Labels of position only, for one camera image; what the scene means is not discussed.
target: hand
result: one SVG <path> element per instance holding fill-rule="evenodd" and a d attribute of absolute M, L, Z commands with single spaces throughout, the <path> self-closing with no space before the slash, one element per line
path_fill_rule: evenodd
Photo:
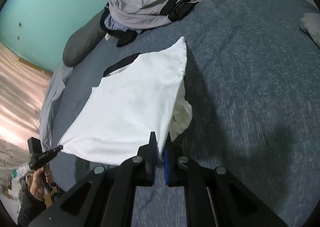
<path fill-rule="evenodd" d="M 30 187 L 30 193 L 33 194 L 34 197 L 36 197 L 38 200 L 43 201 L 44 196 L 44 189 L 41 184 L 41 174 L 44 172 L 44 167 L 39 168 L 37 171 L 33 174 L 32 184 Z M 44 172 L 46 181 L 48 184 L 53 183 L 53 177 L 52 177 L 52 171 L 46 170 Z"/>

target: shirt sleeve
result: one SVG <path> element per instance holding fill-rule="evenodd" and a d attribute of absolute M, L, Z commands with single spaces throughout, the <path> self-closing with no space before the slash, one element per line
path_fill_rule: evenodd
<path fill-rule="evenodd" d="M 28 227 L 29 223 L 46 209 L 45 202 L 36 199 L 28 187 L 23 194 L 21 210 L 18 215 L 18 226 Z"/>

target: screw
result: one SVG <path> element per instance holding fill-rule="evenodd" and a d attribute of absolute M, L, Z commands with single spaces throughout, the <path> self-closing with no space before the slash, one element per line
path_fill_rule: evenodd
<path fill-rule="evenodd" d="M 96 174 L 102 174 L 102 173 L 104 172 L 104 167 L 103 167 L 103 166 L 96 166 L 93 171 L 94 171 Z"/>
<path fill-rule="evenodd" d="M 188 158 L 187 157 L 179 157 L 178 158 L 178 162 L 181 164 L 185 164 L 186 162 L 188 162 Z"/>
<path fill-rule="evenodd" d="M 134 157 L 133 159 L 132 159 L 132 161 L 134 162 L 134 163 L 141 163 L 142 162 L 142 157 L 140 157 L 140 156 L 136 156 L 136 157 Z"/>
<path fill-rule="evenodd" d="M 218 167 L 216 168 L 216 172 L 217 172 L 218 174 L 225 174 L 225 173 L 227 172 L 227 170 L 226 170 L 223 166 L 218 166 Z"/>

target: dark gray pillow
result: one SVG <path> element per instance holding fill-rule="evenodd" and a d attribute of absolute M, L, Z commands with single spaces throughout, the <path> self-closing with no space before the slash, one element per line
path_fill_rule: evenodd
<path fill-rule="evenodd" d="M 81 63 L 106 35 L 100 27 L 103 12 L 104 10 L 96 14 L 84 27 L 70 36 L 62 54 L 65 66 L 73 67 Z"/>

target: person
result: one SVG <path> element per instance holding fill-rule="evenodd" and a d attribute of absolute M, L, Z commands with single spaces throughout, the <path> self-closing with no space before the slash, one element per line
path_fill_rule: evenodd
<path fill-rule="evenodd" d="M 30 190 L 26 185 L 26 190 L 23 194 L 21 210 L 18 215 L 18 226 L 28 227 L 29 223 L 46 209 L 44 202 L 44 189 L 41 184 L 40 175 L 44 172 L 48 184 L 53 184 L 51 170 L 44 170 L 44 167 L 39 168 L 33 174 Z"/>

